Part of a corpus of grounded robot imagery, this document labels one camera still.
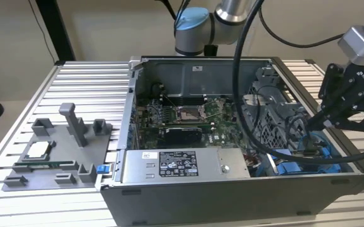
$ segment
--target blue latch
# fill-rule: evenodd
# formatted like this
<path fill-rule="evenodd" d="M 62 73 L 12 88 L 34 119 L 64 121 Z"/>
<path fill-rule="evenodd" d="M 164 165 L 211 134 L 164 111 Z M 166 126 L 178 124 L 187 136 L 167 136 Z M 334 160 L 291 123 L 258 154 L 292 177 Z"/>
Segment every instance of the blue latch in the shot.
<path fill-rule="evenodd" d="M 98 167 L 96 173 L 98 174 L 108 174 L 111 172 L 111 166 L 100 165 Z"/>

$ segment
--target black pole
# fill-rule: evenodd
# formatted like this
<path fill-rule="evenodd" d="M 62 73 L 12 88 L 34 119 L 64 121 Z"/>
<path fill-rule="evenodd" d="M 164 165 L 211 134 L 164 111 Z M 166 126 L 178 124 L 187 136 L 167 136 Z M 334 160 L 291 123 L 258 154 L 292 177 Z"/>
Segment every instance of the black pole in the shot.
<path fill-rule="evenodd" d="M 75 61 L 74 50 L 56 0 L 36 0 L 60 61 Z"/>

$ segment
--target warning label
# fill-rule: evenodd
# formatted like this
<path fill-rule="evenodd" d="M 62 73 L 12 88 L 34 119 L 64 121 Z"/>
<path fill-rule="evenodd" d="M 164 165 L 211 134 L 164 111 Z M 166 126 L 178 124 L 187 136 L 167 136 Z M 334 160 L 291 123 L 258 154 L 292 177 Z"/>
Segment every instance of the warning label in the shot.
<path fill-rule="evenodd" d="M 199 165 L 195 151 L 160 152 L 159 156 L 162 177 L 199 176 Z"/>

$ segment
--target black cable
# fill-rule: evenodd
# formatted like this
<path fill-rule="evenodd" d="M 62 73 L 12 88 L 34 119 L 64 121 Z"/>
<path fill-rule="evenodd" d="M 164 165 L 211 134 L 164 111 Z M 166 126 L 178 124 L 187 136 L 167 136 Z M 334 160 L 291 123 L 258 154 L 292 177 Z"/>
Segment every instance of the black cable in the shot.
<path fill-rule="evenodd" d="M 174 11 L 174 8 L 172 8 L 172 5 L 171 5 L 170 1 L 168 0 L 158 0 L 158 1 L 160 1 L 164 4 L 164 6 L 167 7 L 167 9 L 170 11 L 170 14 L 172 16 L 174 20 L 176 20 L 176 14 L 175 14 L 175 11 Z"/>
<path fill-rule="evenodd" d="M 266 23 L 264 17 L 263 17 L 262 8 L 260 8 L 260 10 L 259 10 L 259 17 L 260 17 L 262 24 L 263 24 L 266 30 L 268 31 L 270 35 L 271 35 L 276 40 L 279 40 L 282 43 L 284 43 L 286 45 L 290 45 L 290 46 L 296 47 L 296 48 L 311 48 L 311 47 L 320 46 L 320 45 L 323 45 L 323 44 L 327 44 L 327 43 L 332 42 L 332 41 L 336 40 L 336 39 L 340 39 L 340 38 L 343 37 L 343 35 L 344 35 L 344 33 L 343 33 L 343 34 L 340 34 L 340 35 L 336 35 L 336 36 L 331 37 L 330 39 L 326 39 L 326 40 L 323 40 L 323 41 L 319 41 L 319 42 L 316 42 L 316 43 L 314 43 L 314 44 L 295 44 L 295 43 L 291 43 L 291 42 L 288 42 L 287 40 L 284 40 L 284 39 L 283 39 L 280 36 L 278 36 L 278 34 L 271 30 L 268 24 Z"/>
<path fill-rule="evenodd" d="M 240 59 L 242 59 L 242 55 L 243 55 L 243 49 L 244 49 L 244 44 L 246 44 L 246 39 L 247 39 L 247 34 L 250 31 L 250 28 L 252 26 L 254 23 L 254 19 L 255 16 L 259 12 L 259 9 L 262 7 L 264 0 L 256 0 L 255 4 L 254 4 L 254 8 L 250 12 L 250 15 L 247 17 L 247 22 L 238 40 L 238 44 L 236 44 L 236 50 L 235 50 L 235 56 L 234 56 L 234 63 L 232 63 L 232 91 L 234 91 L 234 102 L 238 104 L 239 103 L 239 97 L 240 97 L 240 92 L 239 92 L 239 70 L 240 70 Z M 348 163 L 348 162 L 356 162 L 364 159 L 364 153 L 358 154 L 358 155 L 352 155 L 348 157 L 339 157 L 339 158 L 304 158 L 304 157 L 295 157 L 292 155 L 287 155 L 283 154 L 278 151 L 275 151 L 274 149 L 268 148 L 267 146 L 264 146 L 260 141 L 256 139 L 255 135 L 252 134 L 248 124 L 247 124 L 247 120 L 243 116 L 243 108 L 240 105 L 236 105 L 236 111 L 238 111 L 238 117 L 240 120 L 240 124 L 242 124 L 242 128 L 244 130 L 244 132 L 247 133 L 250 140 L 252 140 L 251 142 L 255 144 L 255 146 L 258 147 L 259 152 L 262 153 L 268 153 L 271 155 L 274 155 L 275 157 L 280 158 L 280 159 L 286 159 L 288 161 L 294 161 L 294 162 L 302 162 L 302 163 L 308 163 L 308 164 L 335 164 L 335 163 Z"/>
<path fill-rule="evenodd" d="M 36 19 L 36 22 L 38 22 L 40 31 L 42 31 L 42 33 L 43 33 L 44 43 L 46 43 L 46 47 L 47 47 L 48 52 L 50 52 L 50 56 L 51 56 L 51 58 L 54 59 L 54 63 L 56 63 L 56 59 L 55 59 L 55 56 L 54 56 L 54 54 L 52 54 L 52 52 L 51 52 L 51 49 L 50 49 L 50 46 L 48 46 L 48 43 L 47 43 L 46 33 L 44 33 L 44 31 L 43 31 L 43 28 L 42 28 L 42 25 L 40 25 L 40 22 L 39 22 L 36 13 L 35 13 L 35 9 L 34 9 L 34 5 L 32 5 L 32 3 L 31 3 L 31 0 L 28 0 L 28 2 L 30 2 L 30 5 L 31 5 L 32 13 L 34 13 L 34 16 L 35 16 L 35 19 Z"/>
<path fill-rule="evenodd" d="M 175 20 L 175 23 L 174 23 L 174 35 L 176 35 L 176 26 L 178 26 L 178 23 L 180 21 L 182 14 L 183 14 L 184 10 L 188 8 L 190 1 L 191 0 L 183 0 L 182 1 L 180 7 L 179 7 L 179 11 L 178 11 L 176 20 Z"/>

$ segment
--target aluminum extrusion table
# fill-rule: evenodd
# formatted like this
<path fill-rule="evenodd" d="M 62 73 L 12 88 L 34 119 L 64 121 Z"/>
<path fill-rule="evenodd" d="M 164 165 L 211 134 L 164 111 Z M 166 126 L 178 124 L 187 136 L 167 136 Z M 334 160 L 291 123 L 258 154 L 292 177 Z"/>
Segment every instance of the aluminum extrusion table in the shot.
<path fill-rule="evenodd" d="M 284 63 L 318 99 L 324 71 L 311 61 L 291 60 Z M 10 175 L 11 166 L 32 137 L 31 125 L 36 118 L 48 117 L 54 124 L 66 124 L 66 118 L 59 114 L 63 102 L 78 105 L 76 114 L 86 123 L 104 118 L 114 125 L 106 162 L 115 161 L 128 78 L 128 62 L 70 61 L 63 66 L 55 66 L 0 143 L 0 227 L 116 226 L 100 192 L 95 188 L 4 192 L 2 181 Z M 363 119 L 364 113 L 352 118 Z M 364 151 L 364 132 L 347 131 L 346 134 Z M 364 191 L 358 195 L 340 197 L 316 216 L 191 226 L 364 227 Z"/>

